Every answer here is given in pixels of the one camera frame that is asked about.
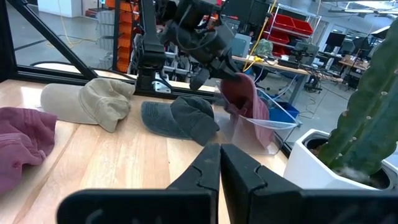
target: wooden tabletop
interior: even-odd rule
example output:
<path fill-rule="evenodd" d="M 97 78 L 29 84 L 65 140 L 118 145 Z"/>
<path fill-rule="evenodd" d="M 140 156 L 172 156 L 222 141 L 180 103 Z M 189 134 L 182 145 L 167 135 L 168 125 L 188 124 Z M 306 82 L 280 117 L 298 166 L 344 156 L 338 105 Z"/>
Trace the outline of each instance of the wooden tabletop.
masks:
<path fill-rule="evenodd" d="M 241 58 L 241 57 L 237 57 L 237 56 L 232 56 L 232 59 L 234 60 L 238 60 L 240 62 L 248 62 L 248 63 L 252 63 L 254 60 L 253 56 L 247 57 L 247 58 Z M 274 69 L 278 69 L 278 70 L 282 70 L 282 71 L 287 71 L 287 72 L 294 72 L 294 73 L 298 73 L 301 75 L 311 75 L 309 72 L 307 72 L 304 69 L 295 69 L 295 68 L 289 68 L 289 67 L 285 67 L 285 66 L 281 66 L 278 65 L 277 62 L 275 61 L 268 61 L 267 62 L 254 62 L 255 65 L 260 65 L 260 66 L 264 66 L 264 67 L 269 67 L 269 68 L 274 68 Z"/>
<path fill-rule="evenodd" d="M 0 83 L 0 106 L 40 108 L 44 86 L 6 80 Z M 57 121 L 52 153 L 41 166 L 25 167 L 22 182 L 0 196 L 0 223 L 55 223 L 58 204 L 80 189 L 166 188 L 203 147 L 148 132 L 141 121 L 143 101 L 171 102 L 133 96 L 129 116 L 113 134 L 98 125 Z M 224 142 L 223 135 L 218 133 L 214 142 Z M 279 175 L 287 162 L 281 152 L 253 158 Z M 222 187 L 220 191 L 219 223 L 229 223 Z"/>
<path fill-rule="evenodd" d="M 338 63 L 343 64 L 343 65 L 347 65 L 347 66 L 352 66 L 353 68 L 357 68 L 360 69 L 362 71 L 366 71 L 367 68 L 361 67 L 361 66 L 357 66 L 357 65 L 353 65 L 352 63 L 348 63 L 348 62 L 344 62 L 344 61 L 339 61 Z"/>

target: beige cap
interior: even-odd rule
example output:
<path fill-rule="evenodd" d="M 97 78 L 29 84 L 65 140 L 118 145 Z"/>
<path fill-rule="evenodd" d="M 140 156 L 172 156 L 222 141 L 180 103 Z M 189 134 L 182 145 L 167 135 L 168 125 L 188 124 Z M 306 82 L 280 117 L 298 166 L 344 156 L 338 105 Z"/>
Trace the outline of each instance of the beige cap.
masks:
<path fill-rule="evenodd" d="M 48 84 L 40 99 L 45 112 L 59 120 L 99 124 L 113 133 L 120 119 L 130 112 L 135 86 L 109 78 L 95 78 L 85 86 Z"/>

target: cactus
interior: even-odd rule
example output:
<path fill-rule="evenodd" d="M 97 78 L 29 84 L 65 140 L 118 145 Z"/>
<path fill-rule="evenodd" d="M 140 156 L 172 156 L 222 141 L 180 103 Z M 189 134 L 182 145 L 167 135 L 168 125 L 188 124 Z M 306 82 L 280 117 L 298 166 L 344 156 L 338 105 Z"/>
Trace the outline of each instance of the cactus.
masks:
<path fill-rule="evenodd" d="M 370 176 L 398 142 L 398 20 L 373 54 L 347 110 L 321 146 L 318 158 L 331 170 L 353 169 Z"/>

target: pink cloth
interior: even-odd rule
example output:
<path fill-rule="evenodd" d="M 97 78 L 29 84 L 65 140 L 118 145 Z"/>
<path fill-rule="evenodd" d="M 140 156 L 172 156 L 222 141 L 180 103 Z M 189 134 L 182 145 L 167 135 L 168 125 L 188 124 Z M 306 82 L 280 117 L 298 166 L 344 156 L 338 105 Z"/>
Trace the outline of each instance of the pink cloth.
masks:
<path fill-rule="evenodd" d="M 56 121 L 37 110 L 0 108 L 0 195 L 21 181 L 24 164 L 41 165 L 51 153 Z"/>
<path fill-rule="evenodd" d="M 269 120 L 269 110 L 267 105 L 257 96 L 253 80 L 243 73 L 238 75 L 241 77 L 240 82 L 222 80 L 220 86 L 221 93 L 229 103 L 226 111 L 231 114 L 231 119 L 236 123 L 238 116 L 241 115 L 245 118 Z M 264 148 L 274 141 L 272 129 L 255 125 L 249 121 L 243 124 L 244 130 L 252 131 Z"/>

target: white pot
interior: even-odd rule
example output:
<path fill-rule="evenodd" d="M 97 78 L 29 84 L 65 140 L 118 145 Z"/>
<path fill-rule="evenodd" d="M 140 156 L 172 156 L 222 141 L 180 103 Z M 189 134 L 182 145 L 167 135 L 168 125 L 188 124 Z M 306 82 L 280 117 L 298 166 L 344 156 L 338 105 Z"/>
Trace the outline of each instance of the white pot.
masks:
<path fill-rule="evenodd" d="M 303 189 L 377 190 L 374 187 L 340 177 L 324 165 L 303 144 L 303 142 L 313 136 L 328 138 L 329 133 L 311 129 L 295 142 L 284 172 L 285 179 Z M 393 165 L 385 160 L 383 160 L 382 163 L 385 167 L 390 169 L 393 174 L 398 174 L 398 170 Z"/>

